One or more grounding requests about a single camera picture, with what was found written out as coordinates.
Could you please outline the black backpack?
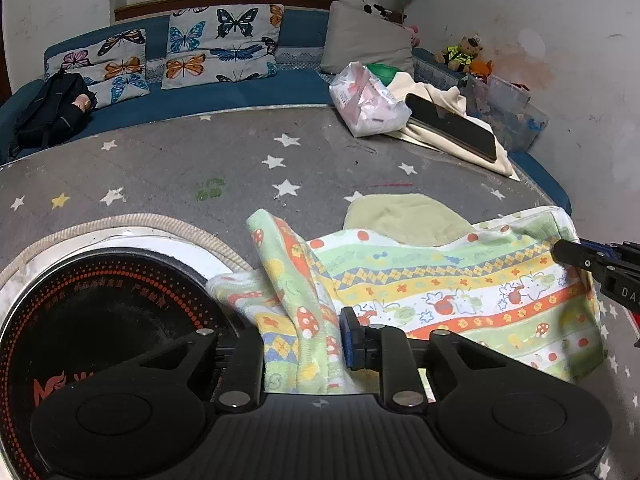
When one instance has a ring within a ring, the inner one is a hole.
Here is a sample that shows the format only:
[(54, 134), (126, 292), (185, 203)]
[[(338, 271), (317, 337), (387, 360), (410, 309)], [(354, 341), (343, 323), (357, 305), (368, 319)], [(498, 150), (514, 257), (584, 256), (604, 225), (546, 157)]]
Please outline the black backpack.
[(17, 118), (9, 156), (69, 141), (87, 127), (95, 108), (96, 95), (81, 74), (60, 68)]

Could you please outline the pink white plastic bag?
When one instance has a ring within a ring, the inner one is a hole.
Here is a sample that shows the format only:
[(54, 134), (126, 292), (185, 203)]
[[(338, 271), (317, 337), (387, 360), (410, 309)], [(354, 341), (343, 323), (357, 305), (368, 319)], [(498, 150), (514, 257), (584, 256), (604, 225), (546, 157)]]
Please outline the pink white plastic bag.
[(349, 63), (329, 85), (329, 94), (355, 138), (391, 133), (407, 125), (411, 115), (382, 81), (360, 62)]

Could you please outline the black tablet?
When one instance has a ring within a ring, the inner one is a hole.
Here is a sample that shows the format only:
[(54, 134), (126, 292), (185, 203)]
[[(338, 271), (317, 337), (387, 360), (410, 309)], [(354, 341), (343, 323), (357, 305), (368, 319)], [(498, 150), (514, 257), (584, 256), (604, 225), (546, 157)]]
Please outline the black tablet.
[(409, 122), (413, 125), (438, 133), (486, 162), (497, 161), (496, 139), (485, 128), (414, 93), (406, 95), (405, 103), (411, 110)]

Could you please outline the grey plain pillow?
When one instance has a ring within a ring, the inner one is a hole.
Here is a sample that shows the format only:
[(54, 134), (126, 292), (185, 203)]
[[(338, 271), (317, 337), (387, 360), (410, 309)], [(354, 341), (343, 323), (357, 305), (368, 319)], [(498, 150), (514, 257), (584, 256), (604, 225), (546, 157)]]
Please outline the grey plain pillow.
[(336, 75), (350, 62), (385, 64), (413, 74), (410, 32), (398, 24), (334, 1), (320, 70)]

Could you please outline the large butterfly pillow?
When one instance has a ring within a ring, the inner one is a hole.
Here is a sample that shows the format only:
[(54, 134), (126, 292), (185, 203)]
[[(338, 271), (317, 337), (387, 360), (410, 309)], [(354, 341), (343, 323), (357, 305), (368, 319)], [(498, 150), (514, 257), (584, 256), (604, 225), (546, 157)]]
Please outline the large butterfly pillow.
[(202, 6), (172, 12), (162, 88), (275, 75), (274, 54), (283, 17), (280, 3)]

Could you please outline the clear plastic storage box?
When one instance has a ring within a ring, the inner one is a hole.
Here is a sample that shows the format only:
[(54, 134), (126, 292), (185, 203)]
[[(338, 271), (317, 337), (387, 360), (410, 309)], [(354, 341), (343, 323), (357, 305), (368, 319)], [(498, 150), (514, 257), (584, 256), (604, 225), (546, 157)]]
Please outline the clear plastic storage box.
[(508, 152), (526, 152), (548, 126), (548, 115), (530, 102), (527, 90), (497, 76), (484, 82), (468, 75), (462, 93), (466, 114), (487, 122)]

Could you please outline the blue sofa bench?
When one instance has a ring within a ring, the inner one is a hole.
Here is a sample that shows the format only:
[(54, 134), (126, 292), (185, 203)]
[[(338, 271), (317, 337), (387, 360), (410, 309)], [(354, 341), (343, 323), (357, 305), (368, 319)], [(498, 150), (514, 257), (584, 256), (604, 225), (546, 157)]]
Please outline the blue sofa bench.
[[(179, 88), (180, 92), (162, 90), (160, 84), (166, 73), (166, 40), (169, 34), (169, 18), (172, 14), (145, 18), (131, 23), (87, 32), (48, 47), (44, 51), (44, 76), (55, 73), (53, 58), (67, 51), (88, 50), (90, 44), (102, 47), (106, 40), (124, 39), (125, 32), (140, 29), (145, 32), (145, 78), (150, 89), (146, 96), (135, 96), (116, 105), (114, 112), (93, 112), (88, 126), (70, 138), (78, 140), (94, 134), (118, 128), (160, 122), (161, 120), (182, 117), (198, 113), (213, 113), (221, 110), (276, 105), (332, 104), (329, 95), (329, 83), (333, 76), (322, 73), (320, 60), (326, 42), (329, 24), (329, 12), (317, 10), (284, 11), (284, 20), (280, 28), (276, 46), (268, 47), (275, 61), (268, 62), (267, 77), (258, 78), (248, 75), (248, 79), (235, 76), (212, 84), (198, 84)], [(17, 118), (23, 114), (27, 105), (35, 99), (44, 79), (40, 77), (19, 88), (1, 107), (1, 163), (12, 162), (32, 153), (43, 150), (22, 148), (11, 152), (14, 128)], [(509, 156), (531, 177), (537, 185), (558, 205), (570, 214), (572, 205), (567, 192), (558, 181), (544, 169), (532, 155), (526, 152), (512, 152)]]

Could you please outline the cream folded cloth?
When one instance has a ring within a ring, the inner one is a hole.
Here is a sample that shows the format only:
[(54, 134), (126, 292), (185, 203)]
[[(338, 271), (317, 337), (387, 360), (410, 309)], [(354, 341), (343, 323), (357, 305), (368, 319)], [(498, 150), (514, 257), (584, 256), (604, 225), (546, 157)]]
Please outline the cream folded cloth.
[(442, 91), (432, 84), (414, 81), (408, 73), (398, 72), (387, 89), (411, 110), (407, 125), (390, 136), (448, 153), (518, 181), (508, 152), (487, 122), (465, 113), (466, 99), (456, 86)]

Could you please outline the colourful patterned baby garment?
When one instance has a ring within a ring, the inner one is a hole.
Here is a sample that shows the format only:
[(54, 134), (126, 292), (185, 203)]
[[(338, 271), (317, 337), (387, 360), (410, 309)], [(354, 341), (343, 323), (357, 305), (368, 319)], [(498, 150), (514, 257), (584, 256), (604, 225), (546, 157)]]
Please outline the colourful patterned baby garment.
[(215, 276), (207, 289), (258, 328), (270, 393), (375, 389), (373, 373), (346, 366), (338, 316), (347, 307), (362, 325), (414, 339), (451, 330), (567, 382), (603, 362), (592, 281), (551, 255), (556, 242), (577, 237), (559, 207), (477, 223), (436, 247), (380, 228), (304, 240), (265, 210), (246, 226), (260, 265)]

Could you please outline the orange plush toy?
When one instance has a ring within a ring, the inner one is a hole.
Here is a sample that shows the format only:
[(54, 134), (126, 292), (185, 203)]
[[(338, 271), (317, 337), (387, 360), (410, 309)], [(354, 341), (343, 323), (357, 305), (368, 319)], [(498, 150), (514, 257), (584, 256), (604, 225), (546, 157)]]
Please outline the orange plush toy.
[(468, 65), (468, 74), (484, 84), (488, 81), (489, 76), (492, 74), (492, 61), (484, 61), (480, 58), (476, 58)]

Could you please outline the black round induction cooktop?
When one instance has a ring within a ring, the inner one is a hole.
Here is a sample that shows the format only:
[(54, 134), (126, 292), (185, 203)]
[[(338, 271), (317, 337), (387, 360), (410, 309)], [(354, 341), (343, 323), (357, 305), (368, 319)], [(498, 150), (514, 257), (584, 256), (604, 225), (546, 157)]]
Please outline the black round induction cooktop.
[(201, 328), (236, 334), (201, 274), (158, 252), (90, 250), (36, 278), (1, 327), (1, 454), (9, 474), (46, 478), (29, 424), (48, 396)]

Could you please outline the panda plush toy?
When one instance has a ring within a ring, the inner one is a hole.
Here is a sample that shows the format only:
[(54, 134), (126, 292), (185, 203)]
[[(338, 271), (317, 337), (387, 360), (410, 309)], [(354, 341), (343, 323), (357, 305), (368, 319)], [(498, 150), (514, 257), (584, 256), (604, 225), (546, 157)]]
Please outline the panda plush toy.
[(364, 13), (375, 16), (376, 18), (382, 18), (382, 20), (390, 21), (396, 24), (402, 23), (401, 14), (398, 11), (387, 9), (385, 6), (381, 6), (375, 0), (338, 0), (345, 6), (349, 6), (352, 9), (362, 11)]

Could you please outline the teddy bear yellow vest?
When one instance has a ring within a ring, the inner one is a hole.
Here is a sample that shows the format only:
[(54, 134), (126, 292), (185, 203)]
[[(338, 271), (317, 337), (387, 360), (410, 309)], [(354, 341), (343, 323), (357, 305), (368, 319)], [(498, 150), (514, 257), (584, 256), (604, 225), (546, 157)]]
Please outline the teddy bear yellow vest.
[(484, 49), (477, 35), (464, 36), (457, 44), (434, 54), (436, 63), (446, 65), (453, 72), (469, 73), (471, 63)]

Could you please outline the small butterfly pillow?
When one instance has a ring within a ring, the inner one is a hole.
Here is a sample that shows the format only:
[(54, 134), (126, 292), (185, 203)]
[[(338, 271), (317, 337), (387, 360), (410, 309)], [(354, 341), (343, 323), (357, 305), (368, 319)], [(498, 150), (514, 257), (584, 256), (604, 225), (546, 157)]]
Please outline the small butterfly pillow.
[(79, 74), (96, 98), (96, 109), (150, 93), (146, 80), (146, 32), (134, 28), (88, 46), (46, 55), (44, 76)]

